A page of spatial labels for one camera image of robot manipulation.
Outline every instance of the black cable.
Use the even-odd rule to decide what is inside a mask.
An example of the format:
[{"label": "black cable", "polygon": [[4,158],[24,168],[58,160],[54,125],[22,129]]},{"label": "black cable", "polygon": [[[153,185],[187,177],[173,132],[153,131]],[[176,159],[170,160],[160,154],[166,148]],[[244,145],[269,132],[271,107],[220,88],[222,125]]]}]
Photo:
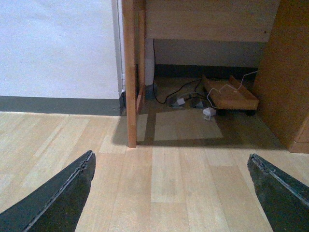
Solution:
[{"label": "black cable", "polygon": [[[154,45],[155,45],[155,39],[154,39],[154,43],[153,43],[153,47],[154,47],[154,63],[155,63],[155,46],[154,46]],[[182,86],[180,87],[180,89],[178,89],[177,91],[175,91],[175,92],[173,92],[173,93],[167,95],[167,97],[165,98],[164,102],[160,102],[160,101],[158,100],[158,98],[156,97],[156,95],[155,95],[155,89],[154,89],[154,88],[155,88],[155,75],[154,75],[154,79],[153,79],[153,92],[154,92],[154,98],[155,98],[155,100],[156,100],[158,103],[160,103],[160,104],[165,104],[166,101],[168,100],[168,98],[169,98],[171,95],[173,95],[173,94],[179,92],[183,87],[185,87],[186,85],[188,85],[188,84],[190,84],[190,83],[193,83],[193,82],[195,82],[195,81],[199,81],[199,83],[200,83],[200,82],[202,81],[202,79],[190,81],[190,82],[188,82],[188,83],[182,85]]]}]

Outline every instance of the laminate floor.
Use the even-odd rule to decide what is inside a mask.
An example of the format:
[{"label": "laminate floor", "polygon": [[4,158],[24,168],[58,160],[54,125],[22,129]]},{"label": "laminate floor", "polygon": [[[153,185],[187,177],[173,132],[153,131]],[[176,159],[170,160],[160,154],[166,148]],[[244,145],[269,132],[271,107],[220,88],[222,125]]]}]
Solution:
[{"label": "laminate floor", "polygon": [[147,101],[138,141],[127,147],[125,116],[0,113],[0,211],[90,149],[97,167],[77,232],[270,232],[250,153],[309,185],[309,154],[289,153],[258,116],[206,121]]}]

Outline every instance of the wooden panel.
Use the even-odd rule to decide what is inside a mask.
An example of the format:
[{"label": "wooden panel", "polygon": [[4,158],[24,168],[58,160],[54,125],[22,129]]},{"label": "wooden panel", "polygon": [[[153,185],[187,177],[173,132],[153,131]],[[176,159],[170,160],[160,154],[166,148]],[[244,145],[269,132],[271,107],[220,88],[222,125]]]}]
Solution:
[{"label": "wooden panel", "polygon": [[190,232],[185,203],[151,203],[151,232]]},{"label": "wooden panel", "polygon": [[286,147],[309,113],[308,35],[309,1],[282,0],[253,87],[260,115]]},{"label": "wooden panel", "polygon": [[302,127],[299,130],[298,135],[295,138],[298,143],[309,143],[309,115],[307,119],[303,122]]},{"label": "wooden panel", "polygon": [[123,0],[123,26],[126,64],[126,113],[128,146],[136,147],[136,74],[134,43],[134,1]]},{"label": "wooden panel", "polygon": [[309,153],[309,143],[298,143],[298,142],[293,141],[289,147],[289,152]]},{"label": "wooden panel", "polygon": [[146,37],[267,42],[279,0],[149,0]]},{"label": "wooden panel", "polygon": [[256,110],[258,99],[244,86],[239,90],[240,82],[234,77],[229,81],[211,81],[203,75],[203,83],[218,109]]},{"label": "wooden panel", "polygon": [[238,167],[211,167],[231,232],[271,232]]},{"label": "wooden panel", "polygon": [[109,231],[149,231],[151,160],[149,148],[126,152]]}]

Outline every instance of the white power adapter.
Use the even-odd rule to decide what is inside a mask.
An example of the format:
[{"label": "white power adapter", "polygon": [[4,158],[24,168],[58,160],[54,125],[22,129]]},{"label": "white power adapter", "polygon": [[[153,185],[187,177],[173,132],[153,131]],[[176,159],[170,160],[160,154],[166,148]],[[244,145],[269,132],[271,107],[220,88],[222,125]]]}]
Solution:
[{"label": "white power adapter", "polygon": [[213,108],[206,108],[203,110],[203,114],[205,115],[204,119],[210,120],[212,116],[216,115],[216,110]]}]

